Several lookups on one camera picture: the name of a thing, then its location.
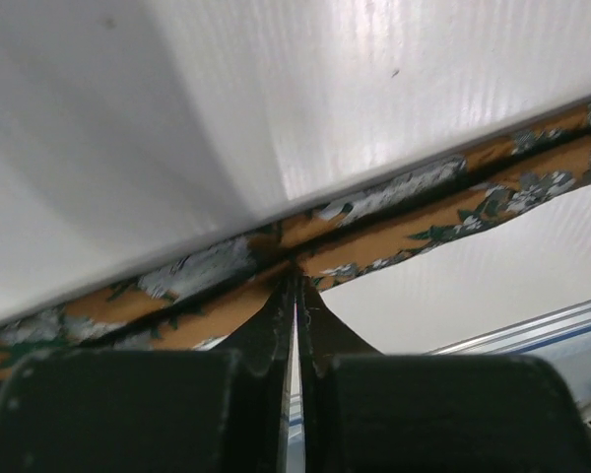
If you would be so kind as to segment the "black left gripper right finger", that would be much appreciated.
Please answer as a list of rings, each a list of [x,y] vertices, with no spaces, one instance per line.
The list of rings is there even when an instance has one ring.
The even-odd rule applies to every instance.
[[[296,291],[309,472],[591,472],[566,383],[520,355],[385,355]]]

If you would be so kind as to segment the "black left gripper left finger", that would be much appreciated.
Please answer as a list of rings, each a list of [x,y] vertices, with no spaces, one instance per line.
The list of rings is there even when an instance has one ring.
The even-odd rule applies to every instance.
[[[0,387],[0,472],[282,472],[296,278],[205,351],[44,350]]]

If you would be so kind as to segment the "orange grey floral tie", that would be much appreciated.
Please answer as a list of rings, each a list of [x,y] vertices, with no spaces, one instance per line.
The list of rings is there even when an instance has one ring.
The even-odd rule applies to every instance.
[[[591,184],[591,102],[0,326],[0,381],[38,350],[195,349],[301,270],[326,291]]]

